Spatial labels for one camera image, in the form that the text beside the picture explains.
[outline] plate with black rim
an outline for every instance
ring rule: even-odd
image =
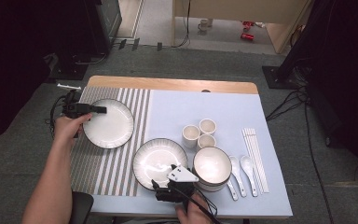
[[[133,158],[133,173],[146,189],[152,189],[152,179],[161,188],[169,183],[168,173],[171,165],[187,168],[187,155],[182,147],[167,138],[156,138],[144,143]]]
[[[120,101],[102,99],[92,105],[105,106],[106,114],[92,113],[91,120],[83,123],[84,133],[97,147],[115,148],[126,144],[133,133],[131,111]]]

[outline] small white cup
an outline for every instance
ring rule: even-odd
[[[216,139],[210,134],[202,134],[197,140],[197,151],[200,151],[204,147],[215,147]]]
[[[216,131],[216,123],[211,119],[203,119],[200,121],[200,131],[201,134],[210,134],[213,135]]]
[[[185,147],[194,148],[200,137],[200,129],[195,125],[187,125],[182,130],[182,142]]]

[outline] wooden table edge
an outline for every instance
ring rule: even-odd
[[[223,93],[258,94],[257,86],[252,82],[156,77],[93,76],[89,79],[87,86],[165,91],[210,91]]]

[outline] striped placemat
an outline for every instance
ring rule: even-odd
[[[101,99],[115,99],[126,105],[134,117],[134,131],[129,142],[112,149],[97,147],[81,134],[71,154],[72,189],[89,194],[136,196],[139,184],[132,172],[132,158],[145,141],[150,90],[86,87],[80,103],[92,104]]]

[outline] chopsticks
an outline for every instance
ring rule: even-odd
[[[254,170],[257,184],[261,193],[268,193],[266,174],[264,172],[263,162],[261,161],[260,148],[258,147],[255,129],[245,128],[242,130],[243,139],[248,148],[249,156],[254,161]]]

